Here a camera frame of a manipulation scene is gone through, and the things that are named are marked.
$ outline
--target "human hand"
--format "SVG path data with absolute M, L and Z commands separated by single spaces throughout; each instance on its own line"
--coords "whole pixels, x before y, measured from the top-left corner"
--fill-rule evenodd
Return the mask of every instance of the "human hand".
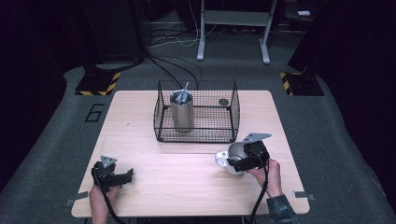
M 268 170 L 268 186 L 267 186 L 267 194 L 270 198 L 276 197 L 278 195 L 283 194 L 282 186 L 280 181 L 280 164 L 279 162 L 269 159 L 268 164 L 266 166 Z M 247 173 L 256 177 L 257 182 L 259 182 L 260 186 L 264 184 L 265 181 L 265 172 L 264 169 L 251 169 L 248 170 Z
M 120 190 L 120 186 L 116 186 L 111 188 L 110 191 L 106 193 L 107 198 L 110 200 L 111 206 L 114 205 L 119 190 Z M 97 185 L 93 185 L 89 193 L 89 196 L 90 196 L 92 223 L 106 224 L 108 218 L 108 208 L 102 191 L 99 189 Z

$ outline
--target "gray carpet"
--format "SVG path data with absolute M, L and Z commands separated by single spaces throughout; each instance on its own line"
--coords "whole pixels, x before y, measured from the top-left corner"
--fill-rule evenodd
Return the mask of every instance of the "gray carpet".
M 149 49 L 153 56 L 178 57 L 202 70 L 202 80 L 234 80 L 239 90 L 268 90 L 273 94 L 298 171 L 307 193 L 315 196 L 302 223 L 396 223 L 375 173 L 349 137 L 337 104 L 319 78 L 325 96 L 288 96 L 279 73 L 293 71 L 287 62 L 300 35 L 279 33 L 269 49 L 271 64 L 263 65 L 259 36 L 217 36 L 206 43 L 205 60 L 198 63 L 198 42 Z M 163 58 L 200 76 L 191 63 Z M 179 79 L 186 72 L 162 63 Z M 64 74 L 67 90 L 46 130 L 0 195 L 0 223 L 84 223 L 65 207 L 78 188 L 113 94 L 76 96 L 82 68 Z M 146 59 L 120 75 L 115 91 L 157 90 L 168 79 Z M 93 104 L 103 110 L 98 122 L 84 122 Z M 257 217 L 269 223 L 268 216 Z

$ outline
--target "metal cylinder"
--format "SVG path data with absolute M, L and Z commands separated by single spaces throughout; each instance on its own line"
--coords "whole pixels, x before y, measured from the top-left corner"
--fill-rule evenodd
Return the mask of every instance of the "metal cylinder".
M 192 94 L 187 90 L 171 94 L 171 111 L 174 127 L 179 133 L 188 133 L 194 128 Z

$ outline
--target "yellow black warning tape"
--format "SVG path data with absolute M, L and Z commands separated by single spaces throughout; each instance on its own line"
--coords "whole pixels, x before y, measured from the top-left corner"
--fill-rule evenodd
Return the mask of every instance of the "yellow black warning tape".
M 280 73 L 280 77 L 282 78 L 283 87 L 285 88 L 286 94 L 287 95 L 293 95 L 293 92 L 291 90 L 291 87 L 290 87 L 290 84 L 289 84 L 288 79 L 286 77 L 286 74 L 300 75 L 301 73 L 284 73 L 284 72 Z
M 117 81 L 119 80 L 120 73 L 114 75 L 113 79 L 111 80 L 110 85 L 108 86 L 106 91 L 76 91 L 76 95 L 109 95 L 113 92 L 114 88 L 116 87 Z

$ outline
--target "black wire cage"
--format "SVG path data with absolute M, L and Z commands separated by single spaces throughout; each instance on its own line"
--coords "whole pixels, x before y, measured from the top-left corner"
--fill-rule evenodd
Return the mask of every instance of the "black wire cage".
M 175 127 L 171 95 L 186 89 L 192 95 L 193 127 Z M 159 142 L 232 143 L 238 135 L 240 105 L 234 81 L 160 80 L 154 111 Z

